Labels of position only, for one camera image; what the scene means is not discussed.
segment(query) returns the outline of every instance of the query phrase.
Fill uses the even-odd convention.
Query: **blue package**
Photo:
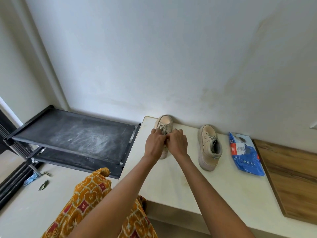
[[[264,176],[264,171],[249,136],[229,133],[232,158],[238,169],[245,172]]]

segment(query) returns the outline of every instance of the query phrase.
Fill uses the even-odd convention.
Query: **orange patterned pants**
[[[42,238],[67,237],[76,225],[111,191],[111,181],[105,178],[109,174],[108,168],[101,168],[76,185],[72,198]],[[122,224],[118,237],[157,238],[156,232],[144,212],[145,206],[146,200],[142,196],[138,196],[129,216]]]

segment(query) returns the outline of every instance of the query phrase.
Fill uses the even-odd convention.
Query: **white table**
[[[144,118],[120,180],[144,155],[145,141],[155,121],[152,117]],[[268,237],[268,234],[263,236],[264,232],[289,238],[317,237],[317,225],[282,215],[266,176],[252,175],[236,168],[228,136],[219,134],[223,154],[216,169],[208,172],[198,164],[198,129],[180,124],[174,124],[174,128],[183,129],[193,163],[257,237]],[[170,153],[153,167],[140,195],[149,201],[149,216],[153,219],[208,233],[185,176]]]

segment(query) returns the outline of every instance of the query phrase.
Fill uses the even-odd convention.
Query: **white floor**
[[[6,179],[21,163],[23,159],[10,150],[0,154],[0,183]]]
[[[41,237],[72,196],[75,185],[90,174],[50,164],[43,165],[41,170],[50,172],[52,177],[42,176],[22,187],[0,211],[0,238]],[[39,191],[46,179],[49,185]],[[112,187],[118,183],[109,179]],[[210,237],[156,220],[151,222],[159,237]]]

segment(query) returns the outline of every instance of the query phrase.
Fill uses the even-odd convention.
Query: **forearm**
[[[250,229],[206,180],[190,157],[179,157],[177,161],[212,237],[254,238]]]
[[[152,159],[143,156],[140,162],[122,179],[109,194],[73,230],[72,237],[117,238],[124,219],[154,166]]]

